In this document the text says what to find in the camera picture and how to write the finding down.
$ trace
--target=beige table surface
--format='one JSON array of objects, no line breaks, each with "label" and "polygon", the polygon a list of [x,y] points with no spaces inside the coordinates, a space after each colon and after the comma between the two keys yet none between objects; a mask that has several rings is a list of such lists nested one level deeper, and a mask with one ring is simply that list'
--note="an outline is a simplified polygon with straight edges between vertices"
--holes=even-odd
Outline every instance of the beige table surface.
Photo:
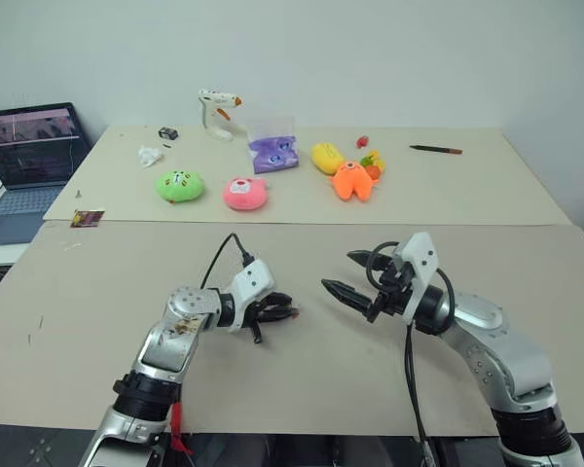
[{"label": "beige table surface", "polygon": [[[235,212],[223,202],[226,184],[253,175],[246,139],[225,143],[200,126],[178,128],[163,147],[157,126],[110,126],[48,211],[45,219],[71,219],[75,209],[105,209],[106,220],[260,222],[308,224],[553,225],[569,220],[502,133],[495,128],[301,128],[301,164],[263,174],[271,185],[259,211]],[[310,161],[311,147],[335,143],[349,158],[367,151],[356,139],[370,136],[387,164],[372,198],[340,201],[327,177]],[[451,156],[409,148],[411,144],[461,148]],[[164,159],[142,168],[141,145],[158,147]],[[205,194],[171,205],[154,190],[169,170],[201,174]]]},{"label": "beige table surface", "polygon": [[[584,234],[573,226],[416,227],[102,222],[46,223],[0,285],[0,423],[95,428],[175,287],[199,285],[222,238],[237,232],[301,309],[245,330],[202,335],[184,385],[185,426],[208,432],[413,435],[403,377],[404,327],[367,323],[320,285],[366,293],[350,249],[431,232],[457,289],[503,305],[548,352],[561,409],[584,431]],[[232,248],[210,284],[239,267]],[[465,364],[416,334],[421,410],[431,435],[491,435]]]}]

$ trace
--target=laptop keyboard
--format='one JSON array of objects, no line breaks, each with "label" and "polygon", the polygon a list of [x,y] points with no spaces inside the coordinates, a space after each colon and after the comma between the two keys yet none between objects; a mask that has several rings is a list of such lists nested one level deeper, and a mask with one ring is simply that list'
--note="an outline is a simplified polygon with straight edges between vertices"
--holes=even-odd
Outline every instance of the laptop keyboard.
[{"label": "laptop keyboard", "polygon": [[11,190],[0,198],[0,216],[46,212],[62,187]]}]

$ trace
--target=green plush toy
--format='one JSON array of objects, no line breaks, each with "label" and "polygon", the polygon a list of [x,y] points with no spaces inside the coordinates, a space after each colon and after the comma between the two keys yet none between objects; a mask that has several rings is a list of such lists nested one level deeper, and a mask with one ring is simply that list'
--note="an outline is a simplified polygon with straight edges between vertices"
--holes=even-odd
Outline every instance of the green plush toy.
[{"label": "green plush toy", "polygon": [[158,179],[156,191],[171,204],[189,201],[203,193],[203,182],[196,172],[171,170]]}]

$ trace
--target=pen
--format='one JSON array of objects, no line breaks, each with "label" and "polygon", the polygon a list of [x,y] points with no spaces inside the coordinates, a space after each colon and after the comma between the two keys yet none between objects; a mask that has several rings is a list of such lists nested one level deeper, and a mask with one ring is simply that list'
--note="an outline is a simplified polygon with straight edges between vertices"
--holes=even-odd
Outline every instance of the pen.
[{"label": "pen", "polygon": [[413,149],[418,149],[420,151],[432,151],[434,153],[449,153],[449,154],[462,154],[462,149],[452,149],[452,148],[437,148],[436,146],[421,146],[416,144],[415,146],[409,146]]}]

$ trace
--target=small card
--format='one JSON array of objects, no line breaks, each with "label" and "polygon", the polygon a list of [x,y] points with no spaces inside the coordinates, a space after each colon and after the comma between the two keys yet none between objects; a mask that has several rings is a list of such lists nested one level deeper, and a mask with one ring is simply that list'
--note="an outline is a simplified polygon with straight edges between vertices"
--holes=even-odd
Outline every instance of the small card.
[{"label": "small card", "polygon": [[97,227],[103,215],[104,211],[76,211],[71,221],[71,227]]}]

